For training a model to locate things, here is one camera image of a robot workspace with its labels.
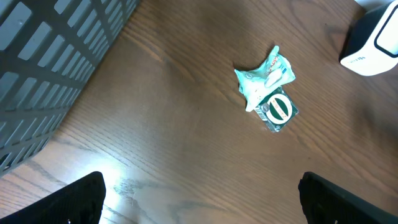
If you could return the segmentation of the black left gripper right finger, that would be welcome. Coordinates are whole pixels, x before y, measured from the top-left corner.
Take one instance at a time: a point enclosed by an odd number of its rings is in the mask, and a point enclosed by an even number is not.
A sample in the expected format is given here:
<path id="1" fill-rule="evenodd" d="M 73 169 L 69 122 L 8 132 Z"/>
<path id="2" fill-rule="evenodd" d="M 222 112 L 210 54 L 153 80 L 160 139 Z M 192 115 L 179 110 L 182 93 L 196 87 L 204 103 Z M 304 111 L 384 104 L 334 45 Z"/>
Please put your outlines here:
<path id="1" fill-rule="evenodd" d="M 305 172 L 298 185 L 300 203 L 308 223 L 397 223 L 397 217 L 314 172 Z"/>

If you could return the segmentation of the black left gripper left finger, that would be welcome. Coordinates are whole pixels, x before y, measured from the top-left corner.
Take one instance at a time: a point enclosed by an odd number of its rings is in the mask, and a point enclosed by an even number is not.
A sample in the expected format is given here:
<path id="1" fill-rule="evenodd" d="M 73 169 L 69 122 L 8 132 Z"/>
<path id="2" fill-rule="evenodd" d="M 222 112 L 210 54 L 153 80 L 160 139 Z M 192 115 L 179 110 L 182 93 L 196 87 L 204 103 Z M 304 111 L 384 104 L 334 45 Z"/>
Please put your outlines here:
<path id="1" fill-rule="evenodd" d="M 106 187 L 95 171 L 22 210 L 1 219 L 1 224 L 58 224 L 100 222 Z"/>

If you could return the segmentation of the teal snack packet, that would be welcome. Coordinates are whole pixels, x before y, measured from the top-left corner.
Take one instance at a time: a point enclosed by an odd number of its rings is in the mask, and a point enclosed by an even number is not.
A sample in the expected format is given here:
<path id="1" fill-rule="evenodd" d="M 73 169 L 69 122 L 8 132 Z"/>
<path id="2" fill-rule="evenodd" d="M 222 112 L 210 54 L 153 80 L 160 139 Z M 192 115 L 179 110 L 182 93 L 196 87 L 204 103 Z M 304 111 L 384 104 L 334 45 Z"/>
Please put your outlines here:
<path id="1" fill-rule="evenodd" d="M 234 70 L 239 82 L 239 92 L 246 99 L 247 112 L 251 112 L 278 87 L 295 80 L 290 62 L 279 53 L 279 49 L 275 45 L 265 61 L 254 70 Z"/>

